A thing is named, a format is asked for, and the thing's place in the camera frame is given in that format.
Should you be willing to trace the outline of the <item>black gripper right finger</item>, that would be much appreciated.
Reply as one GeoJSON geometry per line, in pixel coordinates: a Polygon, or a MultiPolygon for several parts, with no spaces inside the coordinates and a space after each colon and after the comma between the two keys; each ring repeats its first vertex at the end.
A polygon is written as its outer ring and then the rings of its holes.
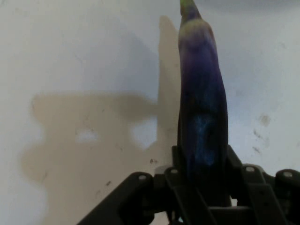
{"type": "Polygon", "coordinates": [[[228,146],[226,178],[230,196],[245,206],[249,225],[298,225],[300,223],[300,173],[283,169],[275,176],[260,166],[244,164],[228,146]]]}

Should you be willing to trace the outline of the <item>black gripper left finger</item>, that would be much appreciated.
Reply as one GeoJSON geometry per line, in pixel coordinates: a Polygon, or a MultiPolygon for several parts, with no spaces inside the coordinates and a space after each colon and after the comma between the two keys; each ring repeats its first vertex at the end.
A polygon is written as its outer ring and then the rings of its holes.
{"type": "Polygon", "coordinates": [[[186,161],[172,147],[172,166],[163,173],[134,172],[123,180],[80,225],[149,225],[155,214],[166,212],[169,224],[210,225],[211,213],[200,193],[188,184],[186,161]]]}

